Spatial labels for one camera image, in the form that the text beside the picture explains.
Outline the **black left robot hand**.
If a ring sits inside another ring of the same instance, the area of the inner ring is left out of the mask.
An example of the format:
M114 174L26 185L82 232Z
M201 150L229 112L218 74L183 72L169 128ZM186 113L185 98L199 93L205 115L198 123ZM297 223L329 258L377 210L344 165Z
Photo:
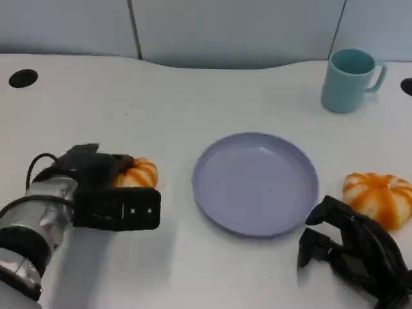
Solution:
M77 196L73 225L114 232L157 229L161 211L157 166L126 154L111 157L115 166L108 180Z

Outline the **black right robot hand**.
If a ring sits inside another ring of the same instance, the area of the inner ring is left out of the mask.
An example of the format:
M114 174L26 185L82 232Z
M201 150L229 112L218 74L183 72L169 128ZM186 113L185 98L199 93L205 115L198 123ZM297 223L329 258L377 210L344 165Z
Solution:
M329 263L344 282L364 290L376 308L405 308L411 301L411 269L395 240L375 220L325 196L307 217L297 266Z

